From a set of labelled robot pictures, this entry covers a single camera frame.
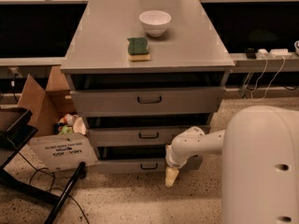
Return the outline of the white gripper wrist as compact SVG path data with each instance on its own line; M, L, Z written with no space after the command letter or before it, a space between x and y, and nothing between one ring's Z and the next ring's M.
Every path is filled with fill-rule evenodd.
M165 170L165 186L167 188L171 188L178 177L178 169L182 168L186 164L188 158L177 153L170 145L166 145L165 159L169 166Z

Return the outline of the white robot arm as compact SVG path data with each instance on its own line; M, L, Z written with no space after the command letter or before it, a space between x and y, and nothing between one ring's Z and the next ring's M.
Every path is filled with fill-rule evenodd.
M206 134L193 126L165 148L165 185L188 158L222 155L221 224L299 224L299 112L254 105L227 127Z

